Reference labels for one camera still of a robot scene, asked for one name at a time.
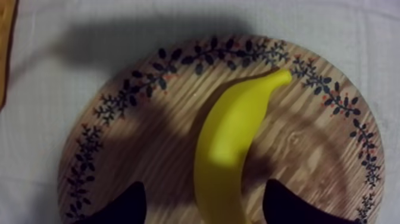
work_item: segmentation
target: white fabric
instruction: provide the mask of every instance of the white fabric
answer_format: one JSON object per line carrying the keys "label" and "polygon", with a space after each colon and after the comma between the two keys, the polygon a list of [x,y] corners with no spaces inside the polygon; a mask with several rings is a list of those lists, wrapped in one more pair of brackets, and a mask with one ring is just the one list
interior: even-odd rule
{"label": "white fabric", "polygon": [[0,223],[60,222],[57,170],[66,137],[119,69],[159,46],[232,32],[297,43],[347,74],[385,146],[378,223],[398,223],[399,0],[21,0],[0,112]]}

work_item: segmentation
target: yellow banana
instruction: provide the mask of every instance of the yellow banana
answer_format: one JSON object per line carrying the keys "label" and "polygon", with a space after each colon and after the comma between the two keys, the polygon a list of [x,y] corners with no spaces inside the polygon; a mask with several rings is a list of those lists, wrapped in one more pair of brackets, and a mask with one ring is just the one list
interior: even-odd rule
{"label": "yellow banana", "polygon": [[242,169],[272,91],[292,80],[289,70],[231,86],[202,127],[195,155],[197,206],[207,224],[250,224],[241,203]]}

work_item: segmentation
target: white tablecloth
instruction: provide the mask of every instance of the white tablecloth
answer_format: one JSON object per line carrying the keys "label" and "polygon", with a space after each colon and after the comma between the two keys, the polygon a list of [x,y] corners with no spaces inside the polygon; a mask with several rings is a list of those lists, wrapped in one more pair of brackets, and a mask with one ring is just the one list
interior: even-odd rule
{"label": "white tablecloth", "polygon": [[159,46],[222,33],[297,43],[348,75],[385,147],[378,223],[398,223],[399,0],[21,0],[0,112],[0,223],[60,222],[57,170],[66,137],[119,69]]}

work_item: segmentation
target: round wooden tray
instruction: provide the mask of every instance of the round wooden tray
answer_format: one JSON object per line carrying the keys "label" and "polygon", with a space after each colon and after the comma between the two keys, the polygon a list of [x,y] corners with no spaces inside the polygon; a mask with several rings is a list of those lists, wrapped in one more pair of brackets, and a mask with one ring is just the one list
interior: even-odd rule
{"label": "round wooden tray", "polygon": [[108,82],[65,145],[58,176],[64,223],[88,216],[142,181],[147,223],[201,223],[193,155],[207,112],[232,82],[290,68],[271,96],[243,174],[249,217],[276,178],[333,215],[374,223],[383,189],[383,149],[356,87],[319,55],[257,36],[208,38],[160,49]]}

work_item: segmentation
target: black object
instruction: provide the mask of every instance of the black object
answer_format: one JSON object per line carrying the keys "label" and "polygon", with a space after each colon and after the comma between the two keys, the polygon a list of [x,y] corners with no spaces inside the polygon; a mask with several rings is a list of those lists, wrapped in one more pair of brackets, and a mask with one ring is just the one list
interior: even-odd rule
{"label": "black object", "polygon": [[145,186],[135,182],[104,209],[74,224],[144,224],[146,211]]}
{"label": "black object", "polygon": [[357,224],[315,208],[274,179],[265,187],[262,210],[268,224]]}
{"label": "black object", "polygon": [[[268,224],[357,224],[313,207],[274,179],[265,187],[262,210]],[[146,211],[145,187],[135,182],[104,209],[74,224],[144,224]]]}

